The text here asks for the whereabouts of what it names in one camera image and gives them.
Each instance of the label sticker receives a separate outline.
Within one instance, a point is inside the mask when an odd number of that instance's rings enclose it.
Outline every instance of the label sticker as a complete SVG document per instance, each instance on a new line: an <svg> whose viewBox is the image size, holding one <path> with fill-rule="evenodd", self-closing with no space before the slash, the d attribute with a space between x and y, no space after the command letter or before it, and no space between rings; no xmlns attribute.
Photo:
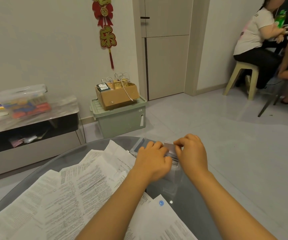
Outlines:
<svg viewBox="0 0 288 240"><path fill-rule="evenodd" d="M144 114L143 113L141 115L141 125L140 126L141 127L144 126Z"/></svg>

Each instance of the floor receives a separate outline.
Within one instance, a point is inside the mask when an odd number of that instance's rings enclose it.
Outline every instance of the floor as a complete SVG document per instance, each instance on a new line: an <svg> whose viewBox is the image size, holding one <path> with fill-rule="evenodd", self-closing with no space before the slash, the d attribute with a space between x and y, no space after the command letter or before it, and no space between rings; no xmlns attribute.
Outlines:
<svg viewBox="0 0 288 240"><path fill-rule="evenodd" d="M149 101L146 128L122 136L174 141L198 135L209 168L225 189L279 240L288 240L288 106L270 106L239 89L198 96L184 93ZM101 139L97 123L84 126L86 141ZM34 169L0 180L0 199Z"/></svg>

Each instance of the plastic stool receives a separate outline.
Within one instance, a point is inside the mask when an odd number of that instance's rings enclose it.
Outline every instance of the plastic stool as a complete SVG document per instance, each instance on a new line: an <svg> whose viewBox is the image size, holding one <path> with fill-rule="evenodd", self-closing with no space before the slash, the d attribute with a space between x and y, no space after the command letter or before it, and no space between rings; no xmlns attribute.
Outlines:
<svg viewBox="0 0 288 240"><path fill-rule="evenodd" d="M252 72L252 78L250 80L250 94L248 96L248 100L254 100L254 96L256 93L256 84L257 84L257 79L258 79L258 67L249 63L244 63L244 62L237 62L235 70L227 84L227 87L225 89L225 92L223 93L224 96L227 96L229 90L234 87L235 82L238 79L238 76L240 74L241 69L251 69L253 70Z"/></svg>

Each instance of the chair leg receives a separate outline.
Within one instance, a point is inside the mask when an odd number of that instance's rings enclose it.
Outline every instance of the chair leg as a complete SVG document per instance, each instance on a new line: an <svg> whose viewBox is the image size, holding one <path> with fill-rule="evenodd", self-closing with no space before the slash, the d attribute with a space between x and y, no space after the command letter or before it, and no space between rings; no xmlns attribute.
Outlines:
<svg viewBox="0 0 288 240"><path fill-rule="evenodd" d="M269 97L268 101L264 105L264 107L263 107L262 111L259 113L258 117L262 116L262 114L265 112L265 110L268 108L268 106L273 102L273 100L276 99L276 96L282 91L283 88L284 88L284 82L281 84L281 86L279 88L275 89L274 93Z"/></svg>
<svg viewBox="0 0 288 240"><path fill-rule="evenodd" d="M231 76L231 78L230 78L230 80L226 86L226 89L223 93L224 96L227 96L230 89L234 86L236 80L238 79L238 75L239 75L240 71L241 71L241 68L238 65L236 65L234 72L233 72L233 74L232 74L232 76Z"/></svg>
<svg viewBox="0 0 288 240"><path fill-rule="evenodd" d="M283 95L283 92L285 91L285 88L287 88L287 85L288 85L288 80L283 80L282 84L281 84L281 86L280 86L280 88L278 90L278 94L277 94L276 100L274 101L274 105L277 104L277 102L279 101L279 99Z"/></svg>
<svg viewBox="0 0 288 240"><path fill-rule="evenodd" d="M257 80L258 80L258 70L253 70L252 79L250 80L250 94L248 96L248 100L254 100L254 96L256 93Z"/></svg>

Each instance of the long hair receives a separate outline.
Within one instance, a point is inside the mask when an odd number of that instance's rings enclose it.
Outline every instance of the long hair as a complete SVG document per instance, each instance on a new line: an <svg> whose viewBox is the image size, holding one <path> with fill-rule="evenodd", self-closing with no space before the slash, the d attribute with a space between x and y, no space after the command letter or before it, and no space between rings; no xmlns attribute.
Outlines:
<svg viewBox="0 0 288 240"><path fill-rule="evenodd" d="M264 7L267 6L267 4L269 3L270 0L264 0L264 3L262 5L262 7L260 8L260 10L262 10Z"/></svg>

